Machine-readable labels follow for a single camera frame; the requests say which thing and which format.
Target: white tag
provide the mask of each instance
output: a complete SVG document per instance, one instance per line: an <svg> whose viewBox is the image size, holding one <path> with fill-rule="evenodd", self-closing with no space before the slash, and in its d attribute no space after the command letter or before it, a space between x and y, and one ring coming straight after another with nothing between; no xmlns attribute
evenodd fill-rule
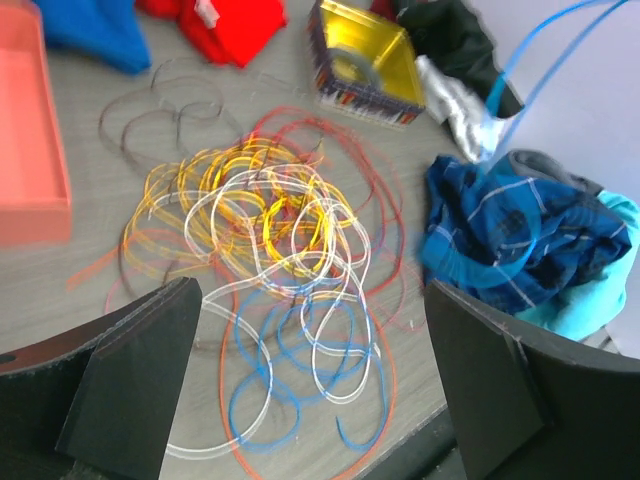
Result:
<svg viewBox="0 0 640 480"><path fill-rule="evenodd" d="M213 3L211 3L211 0L196 0L196 5L193 9L202 19L205 27L215 28L220 15L218 14L216 8L213 6Z"/></svg>

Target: patterned box exterior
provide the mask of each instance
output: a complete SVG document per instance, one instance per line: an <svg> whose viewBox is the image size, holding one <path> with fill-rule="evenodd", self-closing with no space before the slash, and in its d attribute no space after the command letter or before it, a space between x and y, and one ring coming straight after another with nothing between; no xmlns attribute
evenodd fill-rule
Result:
<svg viewBox="0 0 640 480"><path fill-rule="evenodd" d="M376 123L401 128L409 125L424 107L404 102L370 85L346 82L334 74L320 3L314 4L307 24L318 102Z"/></svg>

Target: white wall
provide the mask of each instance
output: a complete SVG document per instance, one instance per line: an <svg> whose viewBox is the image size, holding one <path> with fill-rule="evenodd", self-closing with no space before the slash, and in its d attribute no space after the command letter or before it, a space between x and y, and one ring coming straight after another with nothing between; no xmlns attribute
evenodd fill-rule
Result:
<svg viewBox="0 0 640 480"><path fill-rule="evenodd" d="M500 65L540 21L570 0L468 0L497 43ZM609 4L565 17L542 33L514 72L524 101L564 47ZM543 150L567 169L640 203L640 1L631 0L596 29L522 121L511 147ZM640 358L640 261L625 310L609 332L625 355Z"/></svg>

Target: white cloth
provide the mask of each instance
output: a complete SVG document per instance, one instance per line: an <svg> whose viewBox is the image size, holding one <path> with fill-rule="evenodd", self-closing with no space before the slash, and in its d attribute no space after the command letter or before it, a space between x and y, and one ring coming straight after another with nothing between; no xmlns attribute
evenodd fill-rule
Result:
<svg viewBox="0 0 640 480"><path fill-rule="evenodd" d="M440 72L426 55L416 59L416 69L427 111L439 124L449 121L454 140L466 159L479 163L491 158L506 120L490 117L475 92Z"/></svg>

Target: box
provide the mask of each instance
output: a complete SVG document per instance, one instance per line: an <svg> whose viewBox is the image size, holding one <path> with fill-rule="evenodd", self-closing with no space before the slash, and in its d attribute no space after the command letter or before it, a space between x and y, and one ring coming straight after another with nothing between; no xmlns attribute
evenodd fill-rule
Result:
<svg viewBox="0 0 640 480"><path fill-rule="evenodd" d="M321 105L396 128L425 110L415 54L402 27L366 10L317 0L307 35ZM354 61L336 57L335 49Z"/></svg>
<svg viewBox="0 0 640 480"><path fill-rule="evenodd" d="M71 237L71 194L40 13L0 0L0 246Z"/></svg>

